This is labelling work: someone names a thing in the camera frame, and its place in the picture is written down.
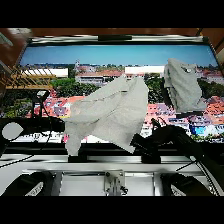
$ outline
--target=crumpled cloth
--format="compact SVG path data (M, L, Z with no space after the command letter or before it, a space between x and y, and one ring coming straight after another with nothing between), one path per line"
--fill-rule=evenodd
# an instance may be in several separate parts
M164 68L164 87L177 113L204 111L202 90L197 82L196 64L186 64L174 58L168 59Z
M81 140L94 135L133 153L134 134L140 133L147 113L148 87L140 77L116 78L71 106L71 117L63 119L69 135L65 148L78 155Z

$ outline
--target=metal bracket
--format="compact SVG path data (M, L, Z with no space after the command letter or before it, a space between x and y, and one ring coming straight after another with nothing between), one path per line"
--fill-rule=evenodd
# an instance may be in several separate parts
M104 190L106 196L126 195L128 189L125 188L125 173L123 170L105 171Z

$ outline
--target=blue sky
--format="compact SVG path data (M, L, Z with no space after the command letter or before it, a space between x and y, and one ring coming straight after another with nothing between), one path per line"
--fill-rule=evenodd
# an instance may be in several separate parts
M76 45L27 47L21 65L26 64L116 64L165 65L168 58L188 64L217 66L211 49L204 45Z

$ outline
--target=folded cloth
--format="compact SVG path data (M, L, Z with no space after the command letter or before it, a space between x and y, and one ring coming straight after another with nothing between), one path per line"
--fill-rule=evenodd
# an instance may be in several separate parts
M148 87L142 78L127 81L123 76L71 106L65 121L68 154L76 156L81 140L94 135L133 153L131 140L141 128L147 113Z
M177 113L204 111L206 103L197 82L196 64L186 64L174 58L168 59L164 69L164 87Z

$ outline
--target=cloth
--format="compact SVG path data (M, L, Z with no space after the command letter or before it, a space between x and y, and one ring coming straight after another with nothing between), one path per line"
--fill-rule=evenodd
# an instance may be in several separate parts
M174 58L168 59L164 68L164 87L177 113L204 111L206 103L197 82L196 64L186 64Z
M71 117L65 121L68 154L78 155L81 140L94 135L134 152L131 140L141 128L147 113L148 87L142 78L127 81L116 78L83 100L71 106Z

